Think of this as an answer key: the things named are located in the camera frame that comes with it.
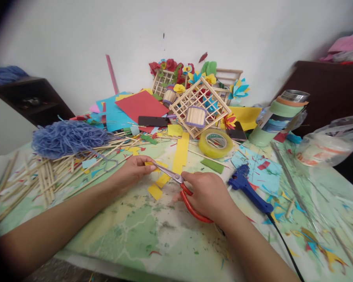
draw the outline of black cable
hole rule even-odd
[[[301,272],[299,272],[298,266],[297,266],[297,264],[295,263],[292,254],[290,253],[289,247],[287,246],[287,244],[286,244],[284,238],[283,238],[282,235],[281,235],[280,230],[278,229],[278,227],[277,227],[277,225],[276,225],[275,220],[273,219],[273,217],[271,216],[270,213],[266,213],[266,215],[268,216],[269,220],[273,223],[273,226],[276,228],[278,234],[280,235],[282,241],[284,242],[284,245],[285,245],[285,247],[286,247],[287,253],[289,254],[289,257],[290,257],[290,259],[291,259],[291,261],[292,261],[292,263],[293,263],[293,265],[294,265],[295,271],[297,272],[299,279],[300,279],[302,282],[305,282],[305,280],[304,280],[303,277],[302,277]]]

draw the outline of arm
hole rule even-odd
[[[222,179],[214,173],[182,172],[193,185],[190,203],[225,232],[248,281],[299,281],[297,275],[272,248],[234,203]]]
[[[64,247],[100,210],[156,169],[147,156],[129,158],[107,180],[46,210],[0,237],[3,258],[25,278]]]

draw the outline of green tape roll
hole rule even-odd
[[[222,148],[216,148],[208,140],[220,143]],[[233,141],[224,132],[218,129],[207,129],[201,133],[199,141],[200,150],[212,159],[225,157],[233,148]]]

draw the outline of scissors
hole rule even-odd
[[[171,170],[168,170],[166,167],[159,165],[156,162],[152,162],[156,167],[158,167],[160,170],[162,170],[164,173],[166,173],[168,176],[170,176],[172,179],[174,179],[177,183],[180,184],[180,187],[182,188],[182,191],[180,191],[180,195],[182,196],[182,199],[188,209],[188,211],[196,217],[198,220],[206,223],[213,223],[213,221],[201,214],[199,214],[197,211],[193,209],[191,206],[191,203],[189,202],[187,195],[192,196],[193,193],[187,188],[187,186],[184,184],[184,178],[180,174],[176,174],[172,172]]]

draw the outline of blue yarn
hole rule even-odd
[[[58,121],[46,127],[38,126],[33,133],[31,146],[40,156],[58,159],[65,155],[93,151],[93,148],[108,144],[107,131],[83,121]]]
[[[29,76],[17,66],[0,67],[0,85],[8,84]]]

